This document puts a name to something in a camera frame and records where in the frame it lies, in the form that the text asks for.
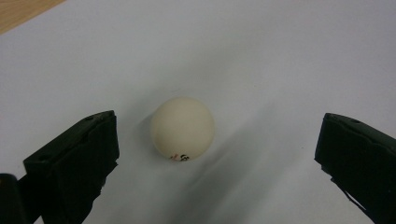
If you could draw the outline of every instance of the white table surface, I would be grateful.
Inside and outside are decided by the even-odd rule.
[[[372,223],[314,153],[326,112],[396,136],[395,36],[394,0],[68,0],[0,35],[0,172],[113,109],[119,166],[84,223]],[[195,161],[148,137],[175,96],[215,117]]]

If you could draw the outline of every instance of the white ball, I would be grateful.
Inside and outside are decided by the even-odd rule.
[[[215,136],[215,121],[201,102],[178,97],[155,111],[150,131],[154,146],[166,158],[188,161],[209,148]]]

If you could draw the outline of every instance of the ping pong ball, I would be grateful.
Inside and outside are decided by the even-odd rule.
[[[154,112],[150,132],[154,146],[163,156],[188,161],[207,151],[215,135],[215,121],[203,103],[177,97]]]

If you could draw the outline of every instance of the red marking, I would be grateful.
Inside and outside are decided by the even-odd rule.
[[[171,157],[172,160],[176,161],[178,157],[178,154],[175,154],[175,156]]]

